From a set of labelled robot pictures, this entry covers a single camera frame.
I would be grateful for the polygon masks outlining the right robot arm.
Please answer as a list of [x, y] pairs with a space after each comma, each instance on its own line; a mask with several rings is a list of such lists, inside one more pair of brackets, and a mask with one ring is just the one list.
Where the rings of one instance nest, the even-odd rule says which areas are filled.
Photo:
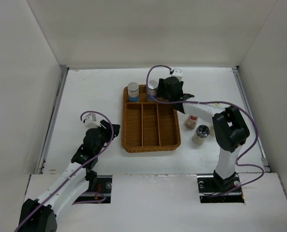
[[218, 163], [213, 171], [213, 186], [220, 193], [234, 182], [236, 159], [250, 136], [249, 128], [242, 116], [246, 111], [231, 103], [223, 108], [213, 105], [212, 102], [190, 101], [194, 95], [184, 93], [182, 87], [183, 81], [175, 76], [160, 78], [157, 99], [164, 104], [172, 104], [175, 110], [183, 114], [196, 116], [213, 126], [220, 147]]

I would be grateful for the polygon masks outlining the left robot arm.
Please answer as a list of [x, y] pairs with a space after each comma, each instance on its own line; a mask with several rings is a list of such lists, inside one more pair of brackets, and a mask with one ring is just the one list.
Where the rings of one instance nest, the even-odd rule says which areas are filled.
[[73, 155], [59, 178], [36, 199], [28, 198], [22, 205], [17, 232], [55, 232], [62, 214], [84, 192], [97, 187], [93, 171], [98, 157], [120, 133], [119, 124], [101, 120], [86, 131], [83, 143]]

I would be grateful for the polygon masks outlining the black dome cap grinder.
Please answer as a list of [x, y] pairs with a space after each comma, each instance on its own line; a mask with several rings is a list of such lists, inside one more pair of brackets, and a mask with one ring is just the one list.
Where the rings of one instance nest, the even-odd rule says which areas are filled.
[[210, 134], [210, 129], [206, 125], [199, 125], [192, 137], [192, 141], [197, 145], [202, 145]]

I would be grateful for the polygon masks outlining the pink cap spice bottle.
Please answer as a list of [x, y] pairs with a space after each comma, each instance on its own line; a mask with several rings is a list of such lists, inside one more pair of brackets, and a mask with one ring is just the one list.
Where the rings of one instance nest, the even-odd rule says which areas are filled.
[[187, 129], [192, 130], [192, 129], [194, 129], [194, 128], [196, 127], [197, 121], [198, 121], [198, 117], [193, 116], [193, 115], [189, 115], [189, 116], [187, 117], [187, 119], [185, 120], [184, 125], [185, 125], [185, 127], [186, 127]]

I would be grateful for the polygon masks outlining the clear dome cap grinder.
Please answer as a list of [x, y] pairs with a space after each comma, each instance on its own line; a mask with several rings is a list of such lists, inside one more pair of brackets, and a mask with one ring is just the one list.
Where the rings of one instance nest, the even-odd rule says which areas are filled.
[[210, 130], [210, 136], [215, 137], [215, 130], [214, 130], [214, 126], [212, 124], [209, 126], [209, 130]]

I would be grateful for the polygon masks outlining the blue label silver cap jar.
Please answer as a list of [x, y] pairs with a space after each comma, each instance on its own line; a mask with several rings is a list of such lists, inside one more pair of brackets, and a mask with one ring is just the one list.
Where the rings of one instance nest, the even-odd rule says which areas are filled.
[[139, 102], [139, 85], [136, 82], [130, 82], [127, 86], [129, 102]]

